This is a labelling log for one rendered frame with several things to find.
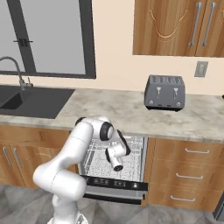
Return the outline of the black dishwasher door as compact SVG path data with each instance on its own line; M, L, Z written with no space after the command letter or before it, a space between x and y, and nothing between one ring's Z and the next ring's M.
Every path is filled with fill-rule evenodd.
M148 184L144 182L86 175L82 177L87 181L84 198L92 200L140 205L148 191Z

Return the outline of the dark framed window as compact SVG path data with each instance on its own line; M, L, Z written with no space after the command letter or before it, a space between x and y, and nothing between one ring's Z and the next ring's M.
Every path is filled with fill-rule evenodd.
M92 0L0 0L0 74L94 79Z

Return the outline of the grey four-slot toaster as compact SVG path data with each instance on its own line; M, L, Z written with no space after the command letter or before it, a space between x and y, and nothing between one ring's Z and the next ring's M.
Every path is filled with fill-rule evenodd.
M150 74L144 90L147 109L180 111L186 105L186 86L181 76Z

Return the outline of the wooden panel under sink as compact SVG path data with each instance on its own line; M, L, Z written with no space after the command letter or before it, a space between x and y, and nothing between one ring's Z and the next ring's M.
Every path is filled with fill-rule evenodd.
M63 129L0 125L0 141L12 144L59 148L65 143L68 136L69 131Z

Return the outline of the wide wooden wall cupboard door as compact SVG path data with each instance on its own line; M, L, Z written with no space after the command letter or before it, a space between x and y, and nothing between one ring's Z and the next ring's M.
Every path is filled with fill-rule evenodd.
M202 2L194 45L189 46ZM134 55L194 56L207 0L135 0Z

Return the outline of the grey wall socket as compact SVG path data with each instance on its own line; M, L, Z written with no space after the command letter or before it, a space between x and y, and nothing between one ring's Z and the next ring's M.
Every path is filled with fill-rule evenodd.
M194 76L198 78L204 78L207 73L207 66L208 66L207 61L198 61Z

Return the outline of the dark grey appliance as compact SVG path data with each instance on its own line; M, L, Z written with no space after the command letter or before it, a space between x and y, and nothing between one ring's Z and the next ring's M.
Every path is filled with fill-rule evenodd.
M224 221L224 192L222 193L220 200L213 211L213 217L217 221Z

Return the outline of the wooden base cupboard door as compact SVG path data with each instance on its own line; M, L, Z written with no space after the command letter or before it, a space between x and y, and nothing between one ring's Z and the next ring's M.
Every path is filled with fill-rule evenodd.
M34 171L39 165L49 162L56 157L60 150L15 144L11 146L17 148L17 154L20 158L20 162L24 166L24 168L20 169L20 172L22 174L25 186L38 189L32 180Z
M4 155L3 147L7 148L7 153L13 166L9 166ZM14 154L14 147L8 143L0 142L0 184L9 186L25 186L20 167Z

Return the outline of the wooden drawer front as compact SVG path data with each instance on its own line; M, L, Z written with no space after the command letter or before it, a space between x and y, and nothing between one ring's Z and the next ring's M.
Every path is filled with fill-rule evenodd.
M210 153L188 153L185 152L185 148L192 151L210 150ZM224 165L224 144L157 139L154 158L206 165Z
M194 202L173 200L170 195L176 198L193 199ZM174 185L150 184L148 191L148 202L151 204L164 205L168 207L181 207L213 212L216 208L222 192L188 188Z
M194 177L203 175L204 178L202 180L178 178L175 173ZM224 191L224 166L154 159L150 182L160 185Z

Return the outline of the grey curved tap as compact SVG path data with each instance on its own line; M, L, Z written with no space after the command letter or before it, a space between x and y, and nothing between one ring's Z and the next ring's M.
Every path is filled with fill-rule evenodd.
M0 58L0 61L2 61L2 60L10 60L14 63L14 65L16 67L16 70L17 70L17 75L18 75L18 78L19 78L19 85L20 85L22 91L25 91L27 88L32 88L33 87L33 84L31 83L30 80L28 80L28 82L25 82L25 80L23 79L23 77L21 75L21 72L20 72L19 65L18 65L18 63L15 59L13 59L10 56L3 56L3 57Z

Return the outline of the black sink basin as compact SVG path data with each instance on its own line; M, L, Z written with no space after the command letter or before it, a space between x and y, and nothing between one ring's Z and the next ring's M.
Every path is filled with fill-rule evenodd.
M0 115L54 119L74 89L0 85Z

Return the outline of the dishwasher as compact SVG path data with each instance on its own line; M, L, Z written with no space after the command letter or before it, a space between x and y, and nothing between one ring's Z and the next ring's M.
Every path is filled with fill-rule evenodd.
M144 165L148 139L143 136L124 137L130 154L121 157L123 168L114 171L106 159L109 143L93 139L85 159L78 164L79 174L87 181L84 198L140 205L148 184L144 183Z

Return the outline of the narrow wooden wall cupboard door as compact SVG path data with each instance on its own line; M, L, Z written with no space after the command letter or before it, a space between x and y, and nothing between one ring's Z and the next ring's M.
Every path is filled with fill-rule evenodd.
M210 25L206 46L202 46L210 15L211 2L216 2L217 4L214 8L213 19ZM206 8L200 28L195 56L224 58L224 0L206 0Z

